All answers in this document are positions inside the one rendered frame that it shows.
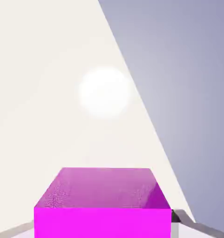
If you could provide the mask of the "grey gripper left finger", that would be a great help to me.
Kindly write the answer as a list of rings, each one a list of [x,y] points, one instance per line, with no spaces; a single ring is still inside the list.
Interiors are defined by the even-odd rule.
[[[0,232],[0,238],[12,238],[34,228],[34,221],[21,224],[11,229]]]

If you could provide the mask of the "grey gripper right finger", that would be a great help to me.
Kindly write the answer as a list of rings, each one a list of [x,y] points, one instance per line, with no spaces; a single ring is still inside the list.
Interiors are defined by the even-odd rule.
[[[184,210],[172,210],[170,238],[224,238],[224,232],[194,222]]]

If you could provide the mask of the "small magenta cube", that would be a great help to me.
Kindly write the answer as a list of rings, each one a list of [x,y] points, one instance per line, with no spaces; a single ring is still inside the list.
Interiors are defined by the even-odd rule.
[[[34,238],[170,238],[149,168],[62,168],[34,207]]]

